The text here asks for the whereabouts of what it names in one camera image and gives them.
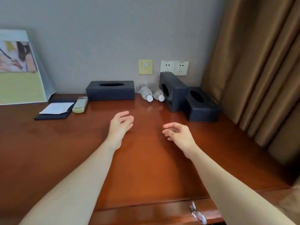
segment forearm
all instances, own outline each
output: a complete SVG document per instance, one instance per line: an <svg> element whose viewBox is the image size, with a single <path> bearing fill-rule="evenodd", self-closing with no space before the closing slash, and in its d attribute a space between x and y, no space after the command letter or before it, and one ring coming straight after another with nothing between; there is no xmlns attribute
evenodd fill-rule
<svg viewBox="0 0 300 225"><path fill-rule="evenodd" d="M294 224L267 200L220 167L200 148L195 147L190 158L227 224Z"/></svg>
<svg viewBox="0 0 300 225"><path fill-rule="evenodd" d="M20 224L88 224L113 154L114 150L104 142L47 193Z"/></svg>

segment water bottle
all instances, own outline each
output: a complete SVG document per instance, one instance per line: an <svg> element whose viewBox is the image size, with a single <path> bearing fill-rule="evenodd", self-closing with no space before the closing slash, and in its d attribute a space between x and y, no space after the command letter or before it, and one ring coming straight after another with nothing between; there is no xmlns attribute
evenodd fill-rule
<svg viewBox="0 0 300 225"><path fill-rule="evenodd" d="M137 91L138 91L138 93L141 94L143 99L147 100L148 102L152 102L152 100L153 100L152 92L144 83L139 84L137 86Z"/></svg>
<svg viewBox="0 0 300 225"><path fill-rule="evenodd" d="M165 97L163 96L163 91L160 90L158 86L156 86L155 84L148 84L148 88L152 92L153 98L159 100L160 102L165 100Z"/></svg>

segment black tissue box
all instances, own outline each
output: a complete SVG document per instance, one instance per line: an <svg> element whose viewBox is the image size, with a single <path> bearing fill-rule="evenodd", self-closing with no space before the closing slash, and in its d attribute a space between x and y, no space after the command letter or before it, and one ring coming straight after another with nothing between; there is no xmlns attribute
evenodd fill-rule
<svg viewBox="0 0 300 225"><path fill-rule="evenodd" d="M200 87L188 87L184 112L189 121L218 121L220 107Z"/></svg>
<svg viewBox="0 0 300 225"><path fill-rule="evenodd" d="M133 81L92 81L86 88L88 100L133 100Z"/></svg>
<svg viewBox="0 0 300 225"><path fill-rule="evenodd" d="M182 110L188 87L171 72L161 72L159 88L163 91L165 102L171 112Z"/></svg>

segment person's right hand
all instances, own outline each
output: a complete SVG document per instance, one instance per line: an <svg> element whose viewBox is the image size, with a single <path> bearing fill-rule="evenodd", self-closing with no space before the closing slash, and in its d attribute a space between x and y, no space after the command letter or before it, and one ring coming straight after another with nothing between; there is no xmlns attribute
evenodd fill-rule
<svg viewBox="0 0 300 225"><path fill-rule="evenodd" d="M163 125L163 134L168 137L167 140L174 141L174 143L183 151L185 156L190 159L191 153L197 150L193 136L186 125L172 122Z"/></svg>

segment black leather box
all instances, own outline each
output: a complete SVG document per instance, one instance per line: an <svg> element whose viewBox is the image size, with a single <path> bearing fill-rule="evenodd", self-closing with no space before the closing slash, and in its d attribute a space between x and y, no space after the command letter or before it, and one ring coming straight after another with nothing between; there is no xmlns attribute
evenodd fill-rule
<svg viewBox="0 0 300 225"><path fill-rule="evenodd" d="M188 87L171 72L161 72L159 88L163 91L165 102L171 112L182 110Z"/></svg>
<svg viewBox="0 0 300 225"><path fill-rule="evenodd" d="M92 81L86 88L88 100L133 100L133 81Z"/></svg>
<svg viewBox="0 0 300 225"><path fill-rule="evenodd" d="M188 87L184 112L189 121L218 121L220 107L200 87Z"/></svg>

